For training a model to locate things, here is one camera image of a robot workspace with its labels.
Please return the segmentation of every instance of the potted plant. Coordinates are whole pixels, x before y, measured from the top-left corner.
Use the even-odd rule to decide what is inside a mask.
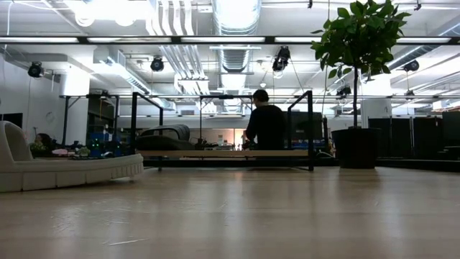
[[[397,13],[390,0],[377,4],[368,0],[350,3],[351,13],[338,8],[339,17],[324,23],[323,28],[312,32],[323,33],[320,42],[312,42],[316,60],[321,69],[332,67],[329,78],[354,72],[353,112],[354,126],[332,132],[337,158],[342,168],[373,168],[377,158],[378,129],[358,127],[357,94],[359,71],[371,75],[390,73],[385,63],[393,60],[391,48],[403,35],[401,27],[410,14]]]

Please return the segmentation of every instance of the computer monitor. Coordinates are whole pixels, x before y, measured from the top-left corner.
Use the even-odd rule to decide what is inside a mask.
[[[12,124],[22,128],[22,113],[0,114],[0,120],[11,122]]]
[[[285,112],[286,118],[286,136],[288,133],[288,113]],[[308,139],[308,127],[310,122],[308,121],[307,112],[291,112],[291,137],[292,140],[307,140]],[[320,112],[313,113],[313,139],[323,139],[323,116]]]

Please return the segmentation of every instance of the dark hair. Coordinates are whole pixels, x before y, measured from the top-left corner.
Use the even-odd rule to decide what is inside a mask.
[[[259,90],[255,91],[252,94],[252,98],[257,99],[258,101],[262,101],[262,102],[266,102],[266,101],[270,100],[270,98],[268,97],[267,91],[265,91],[263,89],[259,89]]]
[[[45,134],[45,133],[38,133],[37,135],[39,135],[41,138],[42,138],[42,144],[49,150],[51,149],[51,137],[48,135],[48,134]]]

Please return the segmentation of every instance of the spotlight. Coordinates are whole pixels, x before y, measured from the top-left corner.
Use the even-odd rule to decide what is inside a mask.
[[[160,72],[163,71],[163,68],[165,68],[165,64],[162,61],[162,57],[154,57],[152,64],[150,64],[150,68],[154,72]]]
[[[337,90],[337,94],[336,94],[337,100],[345,99],[350,94],[351,94],[351,88],[350,86],[346,85],[343,88]]]
[[[407,92],[404,93],[405,96],[414,96],[414,90],[408,90]]]
[[[280,51],[275,57],[273,62],[273,72],[282,72],[286,66],[288,66],[288,61],[290,59],[290,51],[288,46],[281,46]]]
[[[41,78],[45,74],[45,70],[42,68],[41,62],[32,62],[32,65],[29,67],[27,71],[30,77],[33,78]]]
[[[410,63],[407,63],[402,67],[402,69],[406,72],[417,71],[419,68],[420,68],[420,64],[416,60]]]

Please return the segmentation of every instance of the wooden floor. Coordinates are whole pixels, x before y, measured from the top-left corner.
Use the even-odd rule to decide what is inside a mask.
[[[1,259],[460,258],[460,175],[165,169],[0,194]]]

